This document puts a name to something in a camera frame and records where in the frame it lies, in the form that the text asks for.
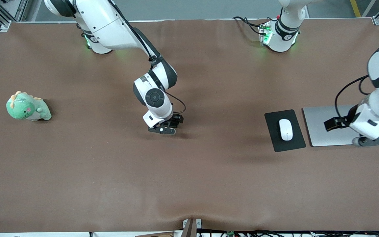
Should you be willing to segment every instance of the computer mouse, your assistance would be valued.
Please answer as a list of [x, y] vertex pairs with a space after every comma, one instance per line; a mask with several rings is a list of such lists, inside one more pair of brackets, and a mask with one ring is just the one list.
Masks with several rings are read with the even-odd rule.
[[283, 141], [290, 141], [293, 138], [292, 124], [287, 119], [279, 120], [280, 136]]

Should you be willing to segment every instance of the green plush dinosaur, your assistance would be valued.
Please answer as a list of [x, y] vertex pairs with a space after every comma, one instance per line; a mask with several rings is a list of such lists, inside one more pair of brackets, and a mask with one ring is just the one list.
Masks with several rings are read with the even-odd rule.
[[7, 111], [15, 119], [50, 120], [52, 115], [42, 98], [18, 91], [7, 101]]

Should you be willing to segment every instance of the black joint cap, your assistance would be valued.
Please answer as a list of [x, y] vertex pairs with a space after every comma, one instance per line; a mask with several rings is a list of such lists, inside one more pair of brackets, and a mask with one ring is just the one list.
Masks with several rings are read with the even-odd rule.
[[158, 55], [158, 56], [155, 55], [152, 58], [153, 58], [153, 60], [149, 60], [149, 63], [152, 66], [156, 66], [157, 64], [159, 64], [163, 60], [162, 55]]
[[146, 103], [152, 107], [159, 108], [164, 104], [164, 93], [158, 88], [153, 88], [146, 93]]

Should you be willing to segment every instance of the table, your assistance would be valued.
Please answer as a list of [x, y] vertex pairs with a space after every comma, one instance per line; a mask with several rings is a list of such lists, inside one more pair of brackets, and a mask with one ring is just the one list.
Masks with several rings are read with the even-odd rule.
[[[0, 232], [171, 230], [188, 217], [204, 228], [379, 230], [379, 147], [276, 153], [264, 118], [294, 109], [308, 143], [301, 108], [332, 105], [366, 74], [379, 47], [370, 18], [305, 20], [285, 53], [241, 21], [133, 25], [178, 72], [168, 92], [188, 109], [175, 136], [141, 118], [132, 83], [149, 68], [143, 51], [96, 55], [74, 24], [0, 34]], [[53, 118], [9, 117], [17, 90], [45, 99]], [[339, 104], [361, 99], [351, 87]]]

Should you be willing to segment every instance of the black mouse pad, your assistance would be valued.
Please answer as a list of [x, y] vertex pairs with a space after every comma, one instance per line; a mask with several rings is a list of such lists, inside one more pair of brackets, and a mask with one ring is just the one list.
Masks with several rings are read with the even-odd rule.
[[[269, 129], [274, 151], [295, 150], [306, 147], [304, 136], [299, 127], [298, 119], [294, 110], [286, 110], [264, 114]], [[293, 138], [290, 141], [284, 141], [280, 136], [279, 120], [287, 119], [292, 124]]]

